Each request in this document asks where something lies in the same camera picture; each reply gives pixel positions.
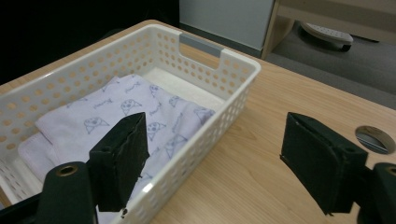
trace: white plastic basket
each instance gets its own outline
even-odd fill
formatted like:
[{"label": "white plastic basket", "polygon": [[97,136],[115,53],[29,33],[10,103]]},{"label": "white plastic basket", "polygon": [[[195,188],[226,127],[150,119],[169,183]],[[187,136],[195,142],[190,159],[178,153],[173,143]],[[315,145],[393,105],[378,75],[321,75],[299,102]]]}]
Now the white plastic basket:
[{"label": "white plastic basket", "polygon": [[[184,44],[219,58],[217,68],[180,52]],[[0,186],[12,203],[41,191],[42,183],[18,155],[46,112],[101,88],[113,76],[136,73],[166,91],[216,111],[179,153],[128,203],[114,223],[147,223],[233,123],[245,105],[259,63],[201,38],[150,24],[47,75],[0,95]]]}]

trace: folded towel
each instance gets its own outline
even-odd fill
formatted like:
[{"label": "folded towel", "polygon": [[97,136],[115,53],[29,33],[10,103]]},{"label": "folded towel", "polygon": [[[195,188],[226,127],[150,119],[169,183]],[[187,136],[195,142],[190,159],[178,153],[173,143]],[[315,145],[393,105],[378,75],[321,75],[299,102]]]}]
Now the folded towel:
[{"label": "folded towel", "polygon": [[115,77],[102,89],[42,116],[40,131],[19,145],[20,156],[44,181],[56,165],[89,159],[89,151],[123,117],[145,112],[148,158],[133,195],[147,185],[214,111],[172,95],[138,75]]}]

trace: table surface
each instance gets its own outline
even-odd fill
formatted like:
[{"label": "table surface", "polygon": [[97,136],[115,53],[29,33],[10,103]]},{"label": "table surface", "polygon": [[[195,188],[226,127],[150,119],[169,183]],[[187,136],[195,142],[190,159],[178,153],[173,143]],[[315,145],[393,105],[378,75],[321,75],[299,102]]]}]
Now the table surface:
[{"label": "table surface", "polygon": [[[139,23],[4,84],[0,93],[44,76],[149,23],[165,25],[157,21]],[[364,148],[355,137],[356,128],[374,126],[396,139],[396,111],[253,59],[262,70],[251,87],[245,109],[151,223],[356,223],[356,204],[350,214],[325,216],[279,158],[287,113],[317,119]],[[380,161],[396,163],[395,153],[367,151],[369,168]]]}]

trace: white towel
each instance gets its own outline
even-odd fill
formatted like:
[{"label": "white towel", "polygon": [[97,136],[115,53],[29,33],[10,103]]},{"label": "white towel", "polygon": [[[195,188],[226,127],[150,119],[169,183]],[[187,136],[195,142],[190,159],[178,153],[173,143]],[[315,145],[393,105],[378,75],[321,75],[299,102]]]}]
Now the white towel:
[{"label": "white towel", "polygon": [[113,78],[102,89],[41,117],[40,131],[19,145],[20,156],[44,180],[56,165],[89,159],[89,151],[123,117],[146,112],[148,158],[133,196],[147,185],[214,114],[138,75]]}]

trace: basket handle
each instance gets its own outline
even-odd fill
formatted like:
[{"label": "basket handle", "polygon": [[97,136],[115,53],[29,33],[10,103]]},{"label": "basket handle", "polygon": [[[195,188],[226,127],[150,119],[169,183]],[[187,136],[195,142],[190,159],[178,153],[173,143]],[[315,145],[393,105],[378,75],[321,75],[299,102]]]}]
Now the basket handle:
[{"label": "basket handle", "polygon": [[218,45],[212,44],[196,36],[184,33],[179,36],[179,42],[218,58],[220,57],[221,51],[223,50],[223,48]]}]

